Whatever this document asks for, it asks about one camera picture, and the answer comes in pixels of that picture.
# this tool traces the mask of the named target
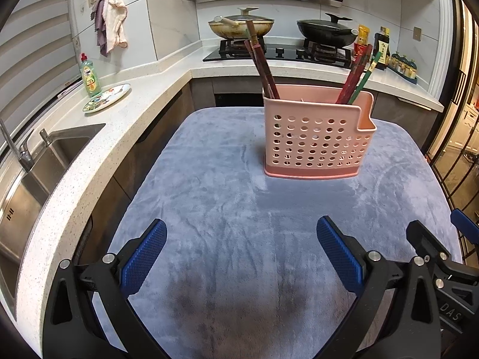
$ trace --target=decorative plate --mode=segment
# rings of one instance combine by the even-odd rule
[[[118,101],[121,97],[123,97],[126,92],[128,92],[129,88],[129,83],[123,83],[123,85],[118,85],[101,92],[88,101],[88,103],[83,107],[83,112],[93,113],[112,105],[115,101]]]

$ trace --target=purple cloth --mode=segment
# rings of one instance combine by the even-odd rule
[[[90,18],[92,20],[95,19],[96,44],[97,46],[100,46],[100,54],[106,57],[106,24],[102,15],[104,5],[105,0],[97,0],[93,6]]]

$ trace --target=blue gripper pad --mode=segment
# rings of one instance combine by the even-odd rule
[[[451,212],[451,223],[472,244],[479,245],[479,227],[468,218],[461,210],[454,209]]]
[[[148,230],[139,239],[140,242],[130,259],[126,263],[122,263],[120,290],[125,298],[138,293],[166,243],[167,229],[162,220],[156,219],[153,221]]]
[[[346,290],[359,296],[364,288],[366,264],[360,255],[354,255],[358,254],[357,250],[351,250],[346,243],[350,243],[348,240],[354,240],[355,246],[362,249],[360,244],[356,239],[344,236],[329,216],[323,216],[318,220],[316,233]]]

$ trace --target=chopstick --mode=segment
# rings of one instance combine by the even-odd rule
[[[266,78],[266,81],[270,87],[270,90],[268,90],[269,93],[265,91],[265,94],[272,95],[271,98],[279,99],[279,93],[278,93],[278,89],[276,88],[275,79],[272,77],[271,69],[269,68],[266,57],[264,56],[263,48],[261,47],[258,41],[258,36],[256,35],[256,30],[254,29],[253,20],[246,20],[246,26],[248,28],[248,33],[250,35],[251,48],[253,50],[253,54],[256,60],[255,61],[256,68],[258,69],[258,73],[260,73],[260,76],[264,74],[264,77]]]
[[[264,94],[267,97],[272,98],[271,91],[270,91],[270,88],[269,88],[269,85],[268,85],[268,80],[266,78],[266,74],[264,72],[263,66],[258,65],[258,62],[256,61],[256,58],[254,56],[253,49],[251,48],[250,41],[245,40],[244,45],[246,46],[246,50],[248,50],[248,53],[250,54],[251,59],[253,59],[254,65],[256,66],[256,69],[258,70],[258,73],[260,73],[261,84],[263,85]]]
[[[364,86],[366,85],[367,80],[369,79],[374,69],[376,68],[380,58],[381,58],[381,52],[378,51],[373,61],[371,62],[371,66],[369,67],[369,69],[367,69],[365,76],[363,77],[360,84],[354,91],[353,95],[351,96],[351,99],[348,101],[348,105],[352,105],[354,100],[356,100],[356,98],[358,97],[359,93],[361,93],[361,90],[364,89]]]
[[[364,68],[366,67],[367,61],[371,57],[371,53],[373,52],[373,46],[372,44],[368,45],[366,48],[362,49],[360,54],[356,57],[356,60],[354,61],[354,67],[351,69],[351,72],[348,75],[348,78],[346,79],[346,83],[344,84],[344,87],[341,90],[341,93],[339,94],[338,100],[336,101],[336,104],[342,104],[345,105],[349,102],[349,99],[351,98],[351,95],[353,94],[356,85],[359,82],[359,79],[361,78],[361,74],[364,71]]]

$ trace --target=gray blanket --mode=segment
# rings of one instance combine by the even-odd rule
[[[406,226],[419,219],[460,260],[446,200],[416,144],[401,127],[375,123],[359,175],[321,181],[264,174],[261,108],[203,109],[181,125],[110,247],[118,252],[154,218],[166,222],[166,245],[129,300],[173,359],[311,359],[354,300],[317,240],[323,215],[366,250],[400,261],[414,256]]]

